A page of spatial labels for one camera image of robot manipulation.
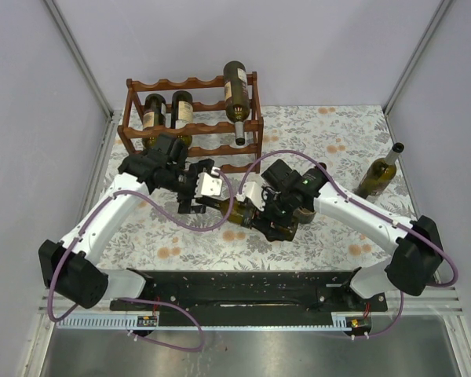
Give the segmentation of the wine bottle brown label front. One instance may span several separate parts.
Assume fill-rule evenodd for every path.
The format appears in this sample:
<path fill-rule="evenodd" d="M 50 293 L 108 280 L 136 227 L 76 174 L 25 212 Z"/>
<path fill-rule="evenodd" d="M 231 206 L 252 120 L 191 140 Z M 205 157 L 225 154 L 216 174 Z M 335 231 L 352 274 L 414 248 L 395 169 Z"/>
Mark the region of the wine bottle brown label front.
<path fill-rule="evenodd" d="M 294 216 L 301 224 L 309 224 L 316 216 L 314 200 L 319 197 L 320 189 L 327 183 L 325 173 L 314 166 L 292 184 L 290 189 L 290 205 Z"/>

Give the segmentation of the wine bottle brown label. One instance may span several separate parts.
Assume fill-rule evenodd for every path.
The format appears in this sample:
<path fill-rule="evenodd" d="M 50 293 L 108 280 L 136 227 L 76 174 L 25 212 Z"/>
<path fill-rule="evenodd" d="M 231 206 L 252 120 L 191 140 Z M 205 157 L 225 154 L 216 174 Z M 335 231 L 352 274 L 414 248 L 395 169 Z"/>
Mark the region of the wine bottle brown label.
<path fill-rule="evenodd" d="M 235 127 L 235 144 L 243 146 L 246 143 L 244 122 L 250 114 L 250 98 L 248 94 L 248 78 L 245 66 L 233 60 L 223 69 L 225 112 Z"/>
<path fill-rule="evenodd" d="M 301 224 L 309 224 L 316 216 L 314 200 L 319 197 L 320 189 L 327 183 L 325 173 L 314 166 L 292 184 L 290 189 L 290 205 L 294 216 Z"/>

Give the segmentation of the brown wooden wine rack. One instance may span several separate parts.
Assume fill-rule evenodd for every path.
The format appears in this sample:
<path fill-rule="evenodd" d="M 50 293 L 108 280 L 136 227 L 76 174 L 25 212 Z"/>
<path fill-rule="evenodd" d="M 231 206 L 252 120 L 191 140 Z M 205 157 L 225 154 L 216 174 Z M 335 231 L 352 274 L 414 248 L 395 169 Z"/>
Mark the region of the brown wooden wine rack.
<path fill-rule="evenodd" d="M 252 155 L 255 159 L 262 157 L 262 144 L 264 137 L 264 118 L 261 114 L 261 103 L 258 92 L 257 72 L 253 71 L 248 73 L 248 86 L 251 88 L 250 94 L 250 117 L 244 121 L 243 129 L 250 133 L 252 138 L 247 146 L 232 147 L 230 144 L 220 143 L 214 149 L 206 149 L 199 146 L 191 146 L 188 149 L 188 155 L 192 158 L 208 158 L 215 156 L 229 156 L 229 162 L 221 166 L 221 170 L 228 174 L 239 174 L 246 171 L 258 173 L 261 169 L 261 164 L 254 162 L 254 167 L 249 163 L 245 166 L 236 166 L 237 155 Z M 139 98 L 139 93 L 155 93 L 167 90 L 207 90 L 212 88 L 222 88 L 224 80 L 221 75 L 215 77 L 210 81 L 203 81 L 196 77 L 191 77 L 183 82 L 171 82 L 168 79 L 160 79 L 154 84 L 144 84 L 138 80 L 127 79 L 127 96 L 126 104 L 123 110 L 122 123 L 117 127 L 117 133 L 126 148 L 127 152 L 137 154 L 139 149 L 135 148 L 133 143 L 134 139 L 156 137 L 161 133 L 168 133 L 176 136 L 193 136 L 199 135 L 217 135 L 220 137 L 223 134 L 232 134 L 235 132 L 235 126 L 229 121 L 218 122 L 214 125 L 201 123 L 199 117 L 196 115 L 192 123 L 186 124 L 185 127 L 179 130 L 173 130 L 165 127 L 164 125 L 155 126 L 150 130 L 147 128 L 136 129 L 130 126 L 131 110 L 135 109 L 139 118 L 144 118 L 144 106 Z"/>

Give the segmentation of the green wine bottle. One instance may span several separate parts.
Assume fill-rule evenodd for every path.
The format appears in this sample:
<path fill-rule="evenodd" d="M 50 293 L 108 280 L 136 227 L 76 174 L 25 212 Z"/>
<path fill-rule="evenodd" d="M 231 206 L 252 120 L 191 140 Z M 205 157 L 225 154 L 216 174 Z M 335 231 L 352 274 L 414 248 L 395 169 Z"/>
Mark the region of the green wine bottle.
<path fill-rule="evenodd" d="M 166 123 L 166 100 L 157 93 L 149 94 L 144 103 L 143 130 L 151 130 L 155 126 Z"/>

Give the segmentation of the wine bottle brown label back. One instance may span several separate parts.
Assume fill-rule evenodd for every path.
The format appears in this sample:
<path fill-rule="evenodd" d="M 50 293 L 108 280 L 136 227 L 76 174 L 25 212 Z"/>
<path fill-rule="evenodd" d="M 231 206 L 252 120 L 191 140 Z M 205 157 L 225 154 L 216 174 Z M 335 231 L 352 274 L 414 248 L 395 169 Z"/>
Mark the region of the wine bottle brown label back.
<path fill-rule="evenodd" d="M 244 122 L 250 114 L 250 98 L 248 94 L 248 78 L 245 66 L 233 60 L 223 69 L 225 112 L 235 127 L 235 144 L 243 146 L 246 143 Z"/>

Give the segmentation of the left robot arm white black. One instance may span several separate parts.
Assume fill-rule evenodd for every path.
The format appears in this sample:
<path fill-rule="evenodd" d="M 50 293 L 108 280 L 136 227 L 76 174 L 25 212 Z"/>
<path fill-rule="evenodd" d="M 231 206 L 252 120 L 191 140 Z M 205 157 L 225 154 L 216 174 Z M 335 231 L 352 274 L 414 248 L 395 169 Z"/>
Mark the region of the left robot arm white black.
<path fill-rule="evenodd" d="M 218 195 L 222 181 L 212 159 L 187 164 L 186 144 L 168 134 L 137 154 L 127 156 L 113 182 L 95 207 L 61 240 L 46 240 L 38 250 L 47 288 L 85 309 L 102 299 L 127 296 L 138 310 L 146 310 L 155 292 L 146 279 L 130 270 L 103 270 L 97 264 L 121 224 L 156 189 L 177 194 L 181 213 L 200 212 L 192 200 Z"/>

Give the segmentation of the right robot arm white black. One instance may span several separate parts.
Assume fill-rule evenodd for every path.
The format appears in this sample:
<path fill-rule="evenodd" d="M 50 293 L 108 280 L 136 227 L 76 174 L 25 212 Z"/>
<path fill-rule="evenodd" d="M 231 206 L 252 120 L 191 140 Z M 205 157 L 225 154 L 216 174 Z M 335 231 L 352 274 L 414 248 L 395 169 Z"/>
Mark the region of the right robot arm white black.
<path fill-rule="evenodd" d="M 270 222 L 285 226 L 294 211 L 304 207 L 347 225 L 390 254 L 388 261 L 353 272 L 341 292 L 347 309 L 360 310 L 374 295 L 386 291 L 419 296 L 432 284 L 443 258 L 438 252 L 440 234 L 431 218 L 412 220 L 390 214 L 335 186 L 317 167 L 299 174 L 277 159 L 261 176 L 271 191 L 265 195 L 262 212 Z"/>

